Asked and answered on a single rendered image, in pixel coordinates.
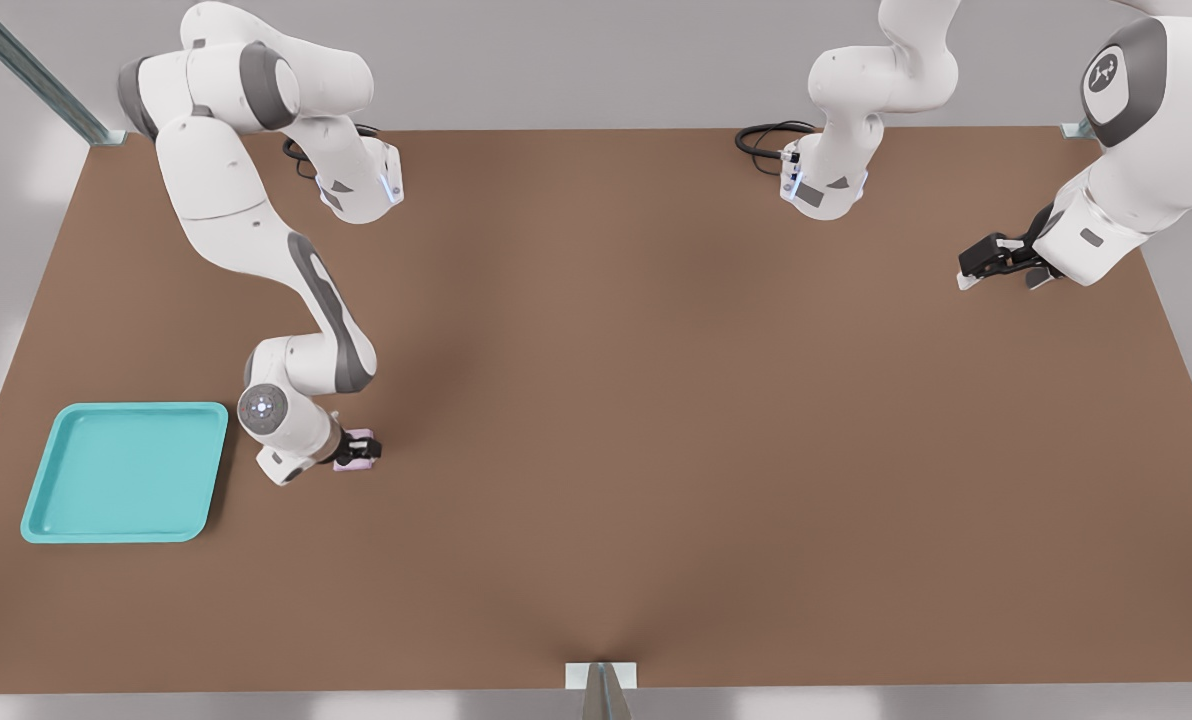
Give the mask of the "pale lilac phone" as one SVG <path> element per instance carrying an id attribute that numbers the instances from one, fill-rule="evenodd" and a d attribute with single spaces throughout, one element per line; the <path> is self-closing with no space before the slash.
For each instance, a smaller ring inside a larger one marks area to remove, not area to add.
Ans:
<path id="1" fill-rule="evenodd" d="M 381 457 L 381 443 L 377 441 L 375 433 L 372 430 L 344 430 L 344 437 L 349 437 L 349 441 L 343 446 L 343 454 L 335 457 L 333 463 L 335 471 L 372 468 L 378 457 Z"/>

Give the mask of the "pale blue-green tray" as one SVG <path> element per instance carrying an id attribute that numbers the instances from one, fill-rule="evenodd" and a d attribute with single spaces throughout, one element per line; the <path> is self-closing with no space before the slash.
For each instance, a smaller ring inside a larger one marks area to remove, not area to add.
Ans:
<path id="1" fill-rule="evenodd" d="M 180 544 L 206 528 L 229 429 L 217 402 L 72 404 L 49 429 L 29 544 Z"/>

